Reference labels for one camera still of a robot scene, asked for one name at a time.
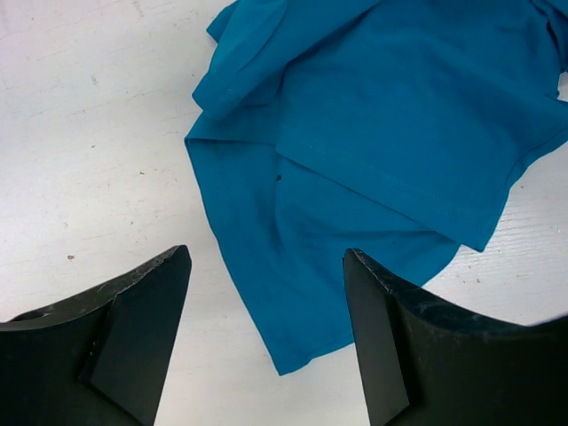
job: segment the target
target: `crumpled blue cloth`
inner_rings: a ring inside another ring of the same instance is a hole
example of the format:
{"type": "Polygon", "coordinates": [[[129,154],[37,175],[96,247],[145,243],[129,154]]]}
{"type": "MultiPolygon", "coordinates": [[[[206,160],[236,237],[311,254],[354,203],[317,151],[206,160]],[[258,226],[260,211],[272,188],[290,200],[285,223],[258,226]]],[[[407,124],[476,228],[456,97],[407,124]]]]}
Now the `crumpled blue cloth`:
{"type": "Polygon", "coordinates": [[[423,285],[568,139],[568,0],[239,0],[185,142],[278,372],[352,342],[346,249],[423,285]]]}

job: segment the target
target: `scratched white surface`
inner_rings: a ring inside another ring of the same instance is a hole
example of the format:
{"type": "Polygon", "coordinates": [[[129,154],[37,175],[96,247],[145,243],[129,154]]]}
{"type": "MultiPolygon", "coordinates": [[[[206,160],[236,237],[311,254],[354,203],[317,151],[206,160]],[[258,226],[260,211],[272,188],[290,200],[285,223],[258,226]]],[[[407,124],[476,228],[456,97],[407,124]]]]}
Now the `scratched white surface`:
{"type": "MultiPolygon", "coordinates": [[[[225,3],[0,0],[0,320],[184,243],[157,426],[368,425],[353,347],[275,374],[208,228],[182,139],[225,3]]],[[[489,249],[428,288],[519,323],[568,312],[566,164],[568,146],[534,165],[489,249]]]]}

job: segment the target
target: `blue cloth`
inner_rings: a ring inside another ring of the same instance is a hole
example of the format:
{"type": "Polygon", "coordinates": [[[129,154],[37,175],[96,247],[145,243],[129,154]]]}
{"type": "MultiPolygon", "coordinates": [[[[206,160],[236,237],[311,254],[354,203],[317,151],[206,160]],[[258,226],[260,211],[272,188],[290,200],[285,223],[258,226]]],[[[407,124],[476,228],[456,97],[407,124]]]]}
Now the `blue cloth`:
{"type": "Polygon", "coordinates": [[[239,0],[186,145],[280,374],[352,342],[342,257],[423,285],[568,139],[568,0],[239,0]]]}

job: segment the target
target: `white tabletop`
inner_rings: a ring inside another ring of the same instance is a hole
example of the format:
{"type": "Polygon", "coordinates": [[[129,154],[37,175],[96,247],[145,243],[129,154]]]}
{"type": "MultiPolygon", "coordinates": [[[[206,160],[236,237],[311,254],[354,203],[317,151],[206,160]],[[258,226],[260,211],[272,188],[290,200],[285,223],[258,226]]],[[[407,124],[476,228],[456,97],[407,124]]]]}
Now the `white tabletop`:
{"type": "MultiPolygon", "coordinates": [[[[0,320],[186,244],[157,426],[368,425],[353,347],[276,375],[205,219],[183,136],[225,3],[0,0],[0,320]]],[[[531,167],[489,249],[428,289],[523,324],[568,312],[566,164],[531,167]]]]}

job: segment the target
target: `cloth fold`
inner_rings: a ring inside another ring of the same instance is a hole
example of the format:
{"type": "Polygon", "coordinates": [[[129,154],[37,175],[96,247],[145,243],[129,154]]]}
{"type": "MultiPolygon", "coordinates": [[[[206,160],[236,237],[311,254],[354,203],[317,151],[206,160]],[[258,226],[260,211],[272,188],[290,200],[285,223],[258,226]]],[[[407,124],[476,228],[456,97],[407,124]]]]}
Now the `cloth fold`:
{"type": "Polygon", "coordinates": [[[568,139],[568,0],[239,0],[185,142],[281,374],[352,342],[342,256],[424,285],[568,139]]]}

